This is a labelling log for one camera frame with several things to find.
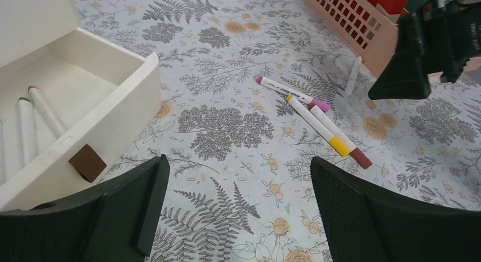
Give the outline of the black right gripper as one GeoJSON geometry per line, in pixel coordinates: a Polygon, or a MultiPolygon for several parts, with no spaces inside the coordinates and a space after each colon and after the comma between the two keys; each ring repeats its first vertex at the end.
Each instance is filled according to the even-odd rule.
{"type": "Polygon", "coordinates": [[[421,100],[431,93],[428,75],[455,83],[480,56],[480,2],[427,0],[400,17],[394,55],[368,92],[371,100],[421,100]]]}

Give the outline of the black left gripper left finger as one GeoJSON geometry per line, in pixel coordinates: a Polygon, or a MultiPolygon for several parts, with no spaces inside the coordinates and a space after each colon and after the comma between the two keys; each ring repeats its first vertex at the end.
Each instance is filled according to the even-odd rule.
{"type": "Polygon", "coordinates": [[[144,261],[170,175],[165,155],[76,194],[1,213],[2,261],[144,261]]]}

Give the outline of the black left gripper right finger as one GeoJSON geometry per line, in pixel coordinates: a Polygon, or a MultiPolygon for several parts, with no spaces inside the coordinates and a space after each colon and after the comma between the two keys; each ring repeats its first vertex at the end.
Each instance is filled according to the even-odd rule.
{"type": "Polygon", "coordinates": [[[333,261],[479,261],[480,213],[415,200],[314,157],[311,181],[333,261]]]}

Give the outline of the plain white marker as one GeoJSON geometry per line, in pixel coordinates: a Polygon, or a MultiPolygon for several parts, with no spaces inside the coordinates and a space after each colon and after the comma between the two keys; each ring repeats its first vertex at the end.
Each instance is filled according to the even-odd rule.
{"type": "Polygon", "coordinates": [[[362,57],[361,56],[356,57],[353,61],[351,72],[347,80],[347,85],[345,88],[346,95],[352,95],[352,92],[357,82],[359,67],[361,64],[362,64],[362,57]]]}

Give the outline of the dark red capped white marker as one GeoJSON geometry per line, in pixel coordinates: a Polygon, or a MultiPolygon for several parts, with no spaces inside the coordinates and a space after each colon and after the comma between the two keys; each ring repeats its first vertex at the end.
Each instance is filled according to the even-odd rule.
{"type": "Polygon", "coordinates": [[[314,103],[308,107],[309,111],[347,147],[352,156],[362,168],[367,169],[373,163],[371,160],[340,130],[338,126],[314,103]]]}

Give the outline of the yellow capped white marker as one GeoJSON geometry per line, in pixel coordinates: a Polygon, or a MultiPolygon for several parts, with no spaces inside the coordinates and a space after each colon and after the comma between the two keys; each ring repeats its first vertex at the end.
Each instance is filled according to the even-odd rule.
{"type": "Polygon", "coordinates": [[[346,157],[349,154],[349,150],[346,145],[343,144],[341,140],[339,140],[333,133],[331,133],[296,97],[293,95],[288,95],[286,97],[286,101],[342,157],[346,157]]]}

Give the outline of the pink capped white marker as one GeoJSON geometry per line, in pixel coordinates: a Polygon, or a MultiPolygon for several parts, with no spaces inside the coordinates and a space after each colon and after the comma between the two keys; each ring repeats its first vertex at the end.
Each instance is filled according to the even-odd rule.
{"type": "Polygon", "coordinates": [[[317,99],[317,98],[314,98],[312,96],[309,96],[309,95],[306,95],[300,91],[297,91],[293,88],[290,88],[288,86],[285,86],[281,83],[278,83],[272,79],[269,79],[267,77],[264,77],[264,76],[259,76],[257,79],[256,79],[256,82],[264,87],[267,87],[271,90],[274,90],[274,91],[277,91],[283,95],[292,95],[294,97],[296,97],[299,101],[307,104],[307,105],[316,105],[317,107],[319,107],[323,112],[328,112],[331,108],[331,106],[320,100],[320,99],[317,99]]]}

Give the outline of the brown capped white marker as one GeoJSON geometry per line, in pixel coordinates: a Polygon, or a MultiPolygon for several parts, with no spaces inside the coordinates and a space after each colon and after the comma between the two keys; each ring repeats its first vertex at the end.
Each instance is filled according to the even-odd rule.
{"type": "Polygon", "coordinates": [[[48,98],[36,86],[29,86],[27,91],[47,126],[49,126],[50,130],[57,138],[60,138],[67,132],[68,127],[54,110],[48,98]]]}

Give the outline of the green capped white marker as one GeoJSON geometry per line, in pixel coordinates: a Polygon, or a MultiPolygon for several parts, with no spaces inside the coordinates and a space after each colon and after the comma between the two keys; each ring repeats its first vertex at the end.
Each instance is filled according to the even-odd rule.
{"type": "Polygon", "coordinates": [[[18,100],[20,148],[23,167],[28,165],[38,155],[34,108],[31,100],[20,97],[18,100]]]}

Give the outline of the cream drawer unit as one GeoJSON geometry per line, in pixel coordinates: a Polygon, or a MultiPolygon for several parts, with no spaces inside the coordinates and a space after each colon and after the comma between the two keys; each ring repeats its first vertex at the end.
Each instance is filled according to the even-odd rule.
{"type": "Polygon", "coordinates": [[[1,0],[1,210],[28,210],[97,183],[161,107],[155,53],[79,26],[73,0],[1,0]],[[68,127],[57,138],[27,91],[68,127]],[[18,100],[34,108],[38,155],[23,167],[18,100]]]}

